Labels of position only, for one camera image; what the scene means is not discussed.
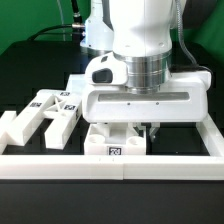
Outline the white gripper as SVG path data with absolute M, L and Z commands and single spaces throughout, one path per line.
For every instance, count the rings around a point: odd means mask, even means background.
M 130 123 L 139 136 L 151 123 L 154 141 L 159 122 L 198 122 L 208 114 L 207 90 L 211 73 L 205 69 L 168 74 L 157 89 L 132 89 L 127 86 L 128 67 L 109 53 L 88 64 L 85 72 L 83 117 L 90 123 Z

